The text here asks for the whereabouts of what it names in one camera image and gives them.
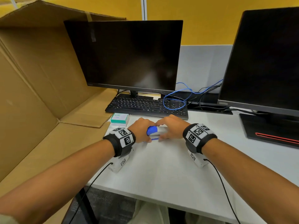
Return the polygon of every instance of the keyboard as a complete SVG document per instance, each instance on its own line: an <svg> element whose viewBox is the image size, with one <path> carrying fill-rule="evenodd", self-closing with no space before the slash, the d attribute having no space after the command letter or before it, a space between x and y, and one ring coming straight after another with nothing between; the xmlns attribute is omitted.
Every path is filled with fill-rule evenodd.
<svg viewBox="0 0 299 224"><path fill-rule="evenodd" d="M176 109L183 105L179 101L166 100L164 104L167 108ZM115 97L108 107L106 112L110 113L126 113L143 116L166 117L170 114L178 116L182 119L188 119L188 111L185 106L179 110L169 110L164 107L163 99L154 100L153 97L138 96L137 98L127 97L120 94Z"/></svg>

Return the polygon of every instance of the red stripe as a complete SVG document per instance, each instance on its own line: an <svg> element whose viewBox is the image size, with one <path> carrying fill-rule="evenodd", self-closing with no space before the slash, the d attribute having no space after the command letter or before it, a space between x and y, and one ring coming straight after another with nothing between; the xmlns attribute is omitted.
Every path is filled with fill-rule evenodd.
<svg viewBox="0 0 299 224"><path fill-rule="evenodd" d="M294 144L299 144L299 141L294 140L294 139L283 138L283 137L278 137L278 136L274 136L274 135L268 135L268 134L264 134L264 133L255 133L255 135L259 136L259 137L265 137L265 138L275 139L275 140L279 140L279 141L284 141L284 142L290 142L290 143L294 143Z"/></svg>

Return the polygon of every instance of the white desk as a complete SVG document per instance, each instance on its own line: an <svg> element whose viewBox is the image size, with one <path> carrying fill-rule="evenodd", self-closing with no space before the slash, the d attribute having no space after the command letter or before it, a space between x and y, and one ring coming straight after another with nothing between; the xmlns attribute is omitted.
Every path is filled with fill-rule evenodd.
<svg viewBox="0 0 299 224"><path fill-rule="evenodd" d="M219 139L299 185L299 150L245 138L239 115L189 111L190 123L203 123ZM129 125L141 116L131 116ZM158 117L144 117L156 122ZM265 223L224 180L241 223ZM209 164L201 169L191 160L185 141L141 143L117 173L105 170L95 188L168 207L237 223L220 179Z"/></svg>

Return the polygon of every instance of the black wrist strap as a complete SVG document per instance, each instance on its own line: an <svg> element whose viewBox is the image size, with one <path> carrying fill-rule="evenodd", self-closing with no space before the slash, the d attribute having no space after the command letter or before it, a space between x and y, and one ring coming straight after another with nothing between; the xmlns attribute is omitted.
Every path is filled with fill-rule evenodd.
<svg viewBox="0 0 299 224"><path fill-rule="evenodd" d="M130 153L136 137L132 131L127 128L116 128L104 136L103 139L110 141L114 148L114 157L123 157Z"/></svg>
<svg viewBox="0 0 299 224"><path fill-rule="evenodd" d="M183 131L183 138L186 140L186 146L190 152L202 154L202 147L217 136L205 125L194 123Z"/></svg>

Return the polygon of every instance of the computer monitor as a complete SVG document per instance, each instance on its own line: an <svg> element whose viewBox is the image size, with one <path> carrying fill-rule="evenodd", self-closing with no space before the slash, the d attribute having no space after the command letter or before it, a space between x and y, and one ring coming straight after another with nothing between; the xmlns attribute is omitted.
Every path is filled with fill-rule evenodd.
<svg viewBox="0 0 299 224"><path fill-rule="evenodd" d="M270 113L240 115L247 137L298 148L298 89L299 7L245 11L218 103Z"/></svg>
<svg viewBox="0 0 299 224"><path fill-rule="evenodd" d="M182 20L66 21L88 86L175 90Z"/></svg>

